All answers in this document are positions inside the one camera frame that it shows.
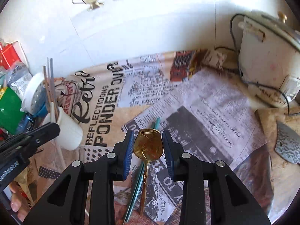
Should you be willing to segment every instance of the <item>white container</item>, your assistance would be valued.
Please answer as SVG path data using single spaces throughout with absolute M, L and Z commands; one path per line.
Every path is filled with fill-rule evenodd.
M 36 115 L 46 100 L 46 90 L 43 86 L 44 74 L 37 73 L 26 87 L 22 100 L 22 109 L 32 115 Z
M 48 113 L 42 125 L 45 125 L 50 121 L 51 117 L 50 113 Z M 75 150 L 80 145 L 82 140 L 82 128 L 75 123 L 61 107 L 59 107 L 59 116 L 56 123 L 60 127 L 60 133 L 55 138 L 56 144 L 68 151 Z
M 284 24 L 286 16 L 276 19 L 262 12 L 246 12 L 239 54 L 243 80 L 279 89 L 288 101 L 300 90 L 300 36 Z M 287 105 L 277 91 L 249 85 L 249 90 L 263 101 L 275 106 Z

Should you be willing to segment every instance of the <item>knife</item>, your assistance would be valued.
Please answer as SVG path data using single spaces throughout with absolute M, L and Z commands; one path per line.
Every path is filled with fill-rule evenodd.
M 286 161 L 300 163 L 300 136 L 290 127 L 277 121 L 275 151 Z

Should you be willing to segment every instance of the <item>black cable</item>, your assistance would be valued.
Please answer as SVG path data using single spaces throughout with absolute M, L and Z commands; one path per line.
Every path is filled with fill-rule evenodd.
M 239 71 L 236 68 L 225 68 L 225 67 L 222 67 L 222 69 L 225 70 L 225 71 L 228 71 L 229 73 L 239 74 Z
M 287 115 L 288 116 L 294 116 L 294 115 L 298 115 L 300 114 L 300 112 L 297 112 L 297 113 L 290 113 L 290 105 L 289 105 L 289 101 L 287 99 L 287 97 L 285 96 L 285 94 L 283 94 L 283 92 L 273 86 L 269 86 L 269 85 L 263 85 L 263 84 L 260 84 L 258 82 L 250 82 L 250 81 L 245 81 L 242 79 L 242 71 L 241 71 L 241 67 L 240 67 L 240 62 L 239 62 L 239 52 L 238 52 L 238 49 L 237 49 L 237 46 L 236 46 L 236 39 L 233 35 L 233 32 L 232 32 L 232 22 L 233 20 L 235 19 L 236 16 L 243 16 L 245 17 L 244 14 L 242 13 L 237 13 L 235 14 L 231 20 L 230 20 L 230 23 L 229 23 L 229 31 L 230 31 L 230 34 L 231 34 L 231 37 L 232 37 L 232 40 L 233 40 L 233 45 L 234 45 L 234 50 L 236 52 L 236 55 L 237 55 L 237 62 L 238 62 L 238 72 L 239 72 L 239 75 L 240 75 L 240 78 L 241 78 L 241 81 L 244 83 L 244 84 L 247 84 L 247 85 L 255 85 L 257 87 L 264 87 L 264 88 L 268 88 L 268 89 L 271 89 L 271 90 L 275 90 L 277 92 L 279 92 L 285 99 L 286 103 L 287 103 Z
M 218 46 L 218 47 L 215 47 L 215 50 L 217 50 L 217 49 L 226 49 L 226 50 L 230 50 L 230 51 L 235 52 L 235 49 L 232 49 L 232 48 L 229 48 L 229 47 L 226 47 L 226 46 Z

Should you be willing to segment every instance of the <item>white wall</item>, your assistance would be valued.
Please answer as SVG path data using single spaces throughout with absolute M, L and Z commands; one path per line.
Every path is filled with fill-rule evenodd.
M 232 47 L 229 20 L 243 10 L 273 16 L 280 10 L 298 26 L 284 0 L 100 1 L 103 7 L 88 12 L 71 0 L 10 0 L 0 14 L 0 37 L 22 43 L 33 74 L 52 57 L 58 77 L 148 53 Z

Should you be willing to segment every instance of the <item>red box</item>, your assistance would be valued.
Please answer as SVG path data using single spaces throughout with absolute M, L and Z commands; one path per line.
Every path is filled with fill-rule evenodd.
M 0 66 L 5 69 L 9 69 L 14 62 L 21 61 L 12 44 L 7 44 L 4 47 L 0 44 L 0 51 Z

